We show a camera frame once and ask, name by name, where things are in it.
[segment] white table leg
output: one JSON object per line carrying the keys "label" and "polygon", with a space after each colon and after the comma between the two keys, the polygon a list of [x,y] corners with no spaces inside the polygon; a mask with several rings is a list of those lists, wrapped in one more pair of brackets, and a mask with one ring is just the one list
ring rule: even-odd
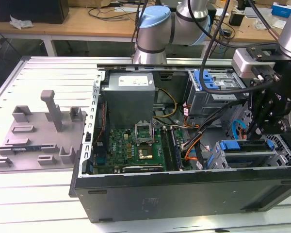
{"label": "white table leg", "polygon": [[43,41],[44,41],[44,46],[47,50],[48,56],[49,57],[57,56],[54,41],[51,40],[51,37],[43,38]]}

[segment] red wire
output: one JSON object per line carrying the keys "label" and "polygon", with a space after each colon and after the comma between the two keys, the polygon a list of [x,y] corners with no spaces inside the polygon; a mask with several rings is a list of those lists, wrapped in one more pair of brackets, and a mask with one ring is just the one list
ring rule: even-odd
{"label": "red wire", "polygon": [[96,140],[96,142],[94,143],[94,145],[98,142],[98,140],[100,139],[101,135],[102,135],[102,132],[103,132],[103,127],[105,126],[105,104],[103,103],[102,105],[102,128],[101,128],[101,131],[100,131],[100,134]]}

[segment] chip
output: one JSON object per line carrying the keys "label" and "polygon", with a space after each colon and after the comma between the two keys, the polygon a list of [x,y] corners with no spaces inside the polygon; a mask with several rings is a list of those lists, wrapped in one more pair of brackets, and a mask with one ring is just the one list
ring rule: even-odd
{"label": "chip", "polygon": [[140,145],[137,147],[139,159],[153,159],[153,147]]}

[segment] metal table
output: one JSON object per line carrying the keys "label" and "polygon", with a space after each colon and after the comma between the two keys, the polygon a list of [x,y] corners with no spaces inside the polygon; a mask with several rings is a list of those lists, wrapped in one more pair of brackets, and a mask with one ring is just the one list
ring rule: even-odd
{"label": "metal table", "polygon": [[[40,100],[44,88],[55,91],[63,111],[91,98],[91,73],[97,63],[129,63],[127,58],[33,57],[20,61],[0,89],[0,144],[9,129],[15,105],[46,111]],[[230,60],[209,59],[228,65]],[[200,59],[169,59],[170,64],[201,64]],[[68,195],[72,169],[0,174],[0,232],[215,232],[291,233],[291,197],[264,213],[197,216],[91,224],[77,198]]]}

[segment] label sticker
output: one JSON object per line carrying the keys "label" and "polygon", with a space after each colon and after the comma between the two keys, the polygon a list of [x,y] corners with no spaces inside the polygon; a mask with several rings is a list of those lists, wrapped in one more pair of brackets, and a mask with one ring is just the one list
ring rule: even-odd
{"label": "label sticker", "polygon": [[26,148],[13,148],[14,151],[26,151]]}
{"label": "label sticker", "polygon": [[188,108],[184,108],[183,112],[184,112],[185,116],[187,116],[187,117],[189,116],[189,109]]}
{"label": "label sticker", "polygon": [[203,169],[203,166],[201,165],[201,163],[199,161],[196,162],[196,166],[199,170]]}
{"label": "label sticker", "polygon": [[205,148],[202,148],[202,152],[209,152],[210,146],[205,146]]}
{"label": "label sticker", "polygon": [[149,86],[147,76],[121,76],[119,86]]}
{"label": "label sticker", "polygon": [[216,85],[225,86],[223,81],[215,81]]}

